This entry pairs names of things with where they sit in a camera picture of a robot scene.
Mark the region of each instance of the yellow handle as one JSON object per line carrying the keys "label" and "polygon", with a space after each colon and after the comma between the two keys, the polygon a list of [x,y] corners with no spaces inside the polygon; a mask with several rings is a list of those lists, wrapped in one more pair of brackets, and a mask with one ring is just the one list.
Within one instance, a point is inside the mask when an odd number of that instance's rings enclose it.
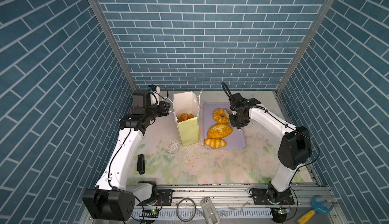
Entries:
{"label": "yellow handle", "polygon": [[297,223],[305,224],[313,215],[315,214],[314,210],[309,211],[307,214],[302,216],[300,219],[297,220]]}

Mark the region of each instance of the blue brick wall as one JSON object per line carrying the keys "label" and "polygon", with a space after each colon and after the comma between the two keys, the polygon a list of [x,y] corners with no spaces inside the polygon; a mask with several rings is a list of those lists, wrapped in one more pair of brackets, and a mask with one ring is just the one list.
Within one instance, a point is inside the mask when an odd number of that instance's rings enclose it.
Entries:
{"label": "blue brick wall", "polygon": [[130,87],[87,0],[0,0],[0,223],[73,223]]}
{"label": "blue brick wall", "polygon": [[282,91],[349,223],[388,223],[388,15],[389,0],[335,0]]}
{"label": "blue brick wall", "polygon": [[274,90],[324,0],[99,0],[139,87]]}

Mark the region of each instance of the robotic arm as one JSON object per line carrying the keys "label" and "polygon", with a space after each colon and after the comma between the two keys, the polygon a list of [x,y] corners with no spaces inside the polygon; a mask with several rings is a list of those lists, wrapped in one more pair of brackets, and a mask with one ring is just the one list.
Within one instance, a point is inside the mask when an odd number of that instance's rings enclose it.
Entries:
{"label": "robotic arm", "polygon": [[127,221],[139,202],[156,199],[155,182],[143,181],[130,192],[126,191],[127,172],[136,148],[146,128],[156,117],[168,115],[170,104],[159,101],[159,87],[149,85],[147,90],[132,94],[130,112],[120,120],[120,130],[113,154],[97,181],[95,188],[86,189],[82,200],[94,219]]}
{"label": "robotic arm", "polygon": [[228,96],[232,111],[230,115],[231,126],[238,130],[249,124],[250,119],[259,122],[281,142],[278,150],[278,158],[281,164],[278,166],[274,178],[268,184],[268,199],[273,204],[284,200],[290,188],[296,171],[305,165],[311,156],[311,143],[309,131],[301,126],[296,127],[276,115],[270,114],[268,110],[257,99],[245,99],[240,93],[231,94],[227,85],[222,82],[222,87]]}

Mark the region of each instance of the blue wrench head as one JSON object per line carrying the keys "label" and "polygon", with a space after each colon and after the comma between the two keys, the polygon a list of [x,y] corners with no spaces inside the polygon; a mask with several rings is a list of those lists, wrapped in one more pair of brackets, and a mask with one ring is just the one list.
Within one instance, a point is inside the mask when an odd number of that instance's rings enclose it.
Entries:
{"label": "blue wrench head", "polygon": [[318,198],[320,198],[321,196],[320,195],[317,195],[315,196],[312,200],[311,200],[311,204],[312,204],[312,207],[314,208],[314,212],[319,212],[319,213],[322,213],[322,214],[328,214],[332,208],[334,208],[334,205],[331,205],[328,209],[326,207],[324,207],[325,203],[327,203],[326,200],[324,200],[323,202],[319,203],[317,201]]}

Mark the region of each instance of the purple tray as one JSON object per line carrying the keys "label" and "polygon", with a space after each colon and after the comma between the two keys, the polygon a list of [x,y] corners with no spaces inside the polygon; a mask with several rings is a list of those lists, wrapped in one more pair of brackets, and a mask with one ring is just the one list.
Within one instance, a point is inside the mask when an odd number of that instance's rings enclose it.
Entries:
{"label": "purple tray", "polygon": [[[213,118],[214,110],[219,108],[225,108],[230,109],[230,103],[229,102],[206,102],[203,105],[203,126],[204,126],[204,141],[207,138],[208,130],[217,124],[217,122]],[[244,136],[244,130],[238,131],[236,127],[233,127],[234,131],[232,133],[223,138],[222,140],[225,140],[227,145],[225,147],[222,147],[220,149],[226,149],[226,150],[243,150],[246,148],[246,137]],[[213,149],[206,144],[204,144],[204,147],[210,150],[218,150]]]}

